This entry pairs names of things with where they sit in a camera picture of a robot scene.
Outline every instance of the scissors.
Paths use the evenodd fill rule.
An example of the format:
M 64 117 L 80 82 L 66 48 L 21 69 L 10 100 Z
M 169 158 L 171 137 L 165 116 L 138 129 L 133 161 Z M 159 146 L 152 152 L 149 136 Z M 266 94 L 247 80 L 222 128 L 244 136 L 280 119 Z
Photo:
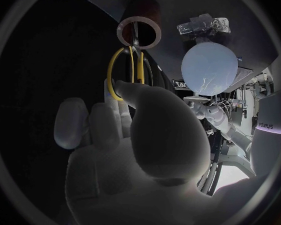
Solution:
M 145 74 L 144 74 L 144 63 L 148 69 L 149 72 L 149 79 L 150 79 L 150 85 L 153 86 L 153 74 L 151 70 L 150 63 L 148 59 L 144 56 L 144 53 L 140 49 L 140 41 L 139 41 L 139 29 L 138 29 L 138 22 L 133 22 L 133 26 L 131 29 L 132 32 L 132 41 L 130 43 L 130 46 L 122 47 L 118 51 L 115 52 L 115 54 L 112 56 L 108 69 L 107 69 L 107 87 L 108 91 L 111 94 L 111 96 L 118 101 L 123 101 L 123 99 L 116 94 L 114 90 L 113 80 L 112 80 L 112 72 L 114 63 L 121 54 L 130 55 L 131 58 L 131 82 L 135 82 L 135 68 L 134 68 L 134 56 L 133 53 L 136 53 L 137 56 L 137 83 L 145 84 Z

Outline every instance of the balloon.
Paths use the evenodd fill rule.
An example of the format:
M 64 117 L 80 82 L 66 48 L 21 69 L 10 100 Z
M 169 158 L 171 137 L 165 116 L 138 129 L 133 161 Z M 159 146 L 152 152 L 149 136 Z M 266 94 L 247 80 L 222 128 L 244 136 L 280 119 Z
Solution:
M 227 47 L 202 42 L 184 56 L 181 66 L 186 85 L 195 93 L 214 96 L 224 92 L 234 81 L 238 59 Z

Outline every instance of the white balloon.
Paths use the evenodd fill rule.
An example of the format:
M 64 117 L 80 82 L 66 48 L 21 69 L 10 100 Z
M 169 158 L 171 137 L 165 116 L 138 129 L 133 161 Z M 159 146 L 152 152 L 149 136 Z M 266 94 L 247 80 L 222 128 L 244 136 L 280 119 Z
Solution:
M 186 85 L 195 93 L 214 96 L 224 92 L 234 81 L 238 59 L 229 48 L 202 42 L 184 56 L 181 66 Z

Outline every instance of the cylindrical holder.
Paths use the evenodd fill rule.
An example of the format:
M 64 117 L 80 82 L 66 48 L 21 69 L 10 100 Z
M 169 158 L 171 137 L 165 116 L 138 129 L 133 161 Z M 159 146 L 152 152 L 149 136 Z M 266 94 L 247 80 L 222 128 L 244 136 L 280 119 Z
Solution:
M 161 10 L 155 0 L 131 0 L 119 23 L 116 34 L 125 46 L 132 42 L 133 22 L 138 22 L 141 50 L 153 48 L 162 38 Z

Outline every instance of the dark background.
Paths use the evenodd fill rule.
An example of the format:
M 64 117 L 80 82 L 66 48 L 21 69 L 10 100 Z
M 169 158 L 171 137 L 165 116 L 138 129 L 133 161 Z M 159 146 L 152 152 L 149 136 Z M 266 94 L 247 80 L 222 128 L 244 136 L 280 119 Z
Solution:
M 0 19 L 13 1 L 0 0 Z M 281 32 L 281 0 L 260 1 Z M 107 64 L 122 46 L 116 27 L 86 0 L 40 0 L 0 60 L 0 151 L 27 197 L 61 224 L 71 219 L 64 195 L 70 151 L 54 141 L 55 115 L 69 97 L 88 109 L 103 101 Z M 25 224 L 1 190 L 0 224 Z

